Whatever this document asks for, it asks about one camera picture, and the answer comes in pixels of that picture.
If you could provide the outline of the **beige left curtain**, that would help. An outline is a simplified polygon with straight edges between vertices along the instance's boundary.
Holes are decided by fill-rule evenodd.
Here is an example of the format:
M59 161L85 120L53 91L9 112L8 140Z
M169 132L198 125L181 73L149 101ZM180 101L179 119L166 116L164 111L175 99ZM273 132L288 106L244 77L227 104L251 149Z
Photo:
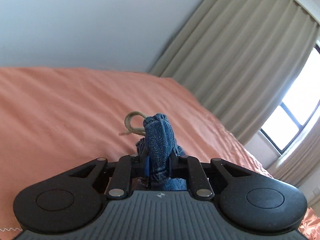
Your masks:
M301 72L319 20L298 0L202 0L151 74L193 93L247 143Z

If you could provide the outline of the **beige right curtain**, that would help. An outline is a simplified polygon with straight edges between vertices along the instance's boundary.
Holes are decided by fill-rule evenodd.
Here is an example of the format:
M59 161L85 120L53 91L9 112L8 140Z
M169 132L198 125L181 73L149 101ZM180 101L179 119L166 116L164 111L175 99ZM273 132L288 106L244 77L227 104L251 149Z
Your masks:
M319 121L296 148L282 155L268 172L276 179L299 187L319 165Z

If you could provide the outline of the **orange bed sheet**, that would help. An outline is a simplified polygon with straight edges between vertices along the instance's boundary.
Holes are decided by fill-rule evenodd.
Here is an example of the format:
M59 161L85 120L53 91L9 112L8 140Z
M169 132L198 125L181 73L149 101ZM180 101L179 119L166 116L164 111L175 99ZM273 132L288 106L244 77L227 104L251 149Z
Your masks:
M200 161L219 157L267 175L172 79L86 68L2 68L1 239L21 232L12 205L25 187L101 156L117 161L135 152L139 137L120 132L136 108L166 114L178 144Z

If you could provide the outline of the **blue denim jeans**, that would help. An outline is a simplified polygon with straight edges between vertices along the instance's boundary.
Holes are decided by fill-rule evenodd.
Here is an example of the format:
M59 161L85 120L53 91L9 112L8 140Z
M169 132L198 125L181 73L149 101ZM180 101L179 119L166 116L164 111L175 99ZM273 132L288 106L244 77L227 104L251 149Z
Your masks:
M170 156L185 155L177 144L174 131L168 117L163 113L148 116L143 121L145 137L136 143L137 153L147 156L145 177L138 178L138 190L184 191L187 184L184 179L170 177Z

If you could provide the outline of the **black framed window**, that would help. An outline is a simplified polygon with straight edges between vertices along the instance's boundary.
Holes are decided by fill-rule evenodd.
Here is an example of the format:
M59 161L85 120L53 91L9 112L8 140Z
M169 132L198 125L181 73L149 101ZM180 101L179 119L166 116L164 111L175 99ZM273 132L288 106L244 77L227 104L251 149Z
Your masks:
M319 44L260 131L283 154L319 109Z

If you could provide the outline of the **beige curtain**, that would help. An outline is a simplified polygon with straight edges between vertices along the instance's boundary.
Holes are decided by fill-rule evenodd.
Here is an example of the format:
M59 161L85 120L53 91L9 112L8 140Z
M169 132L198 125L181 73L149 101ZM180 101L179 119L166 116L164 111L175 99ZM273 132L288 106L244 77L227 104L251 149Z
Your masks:
M296 148L282 155L268 172L276 179L299 187L319 165L319 121Z
M247 143L301 72L319 20L298 0L202 0L151 74L193 93Z

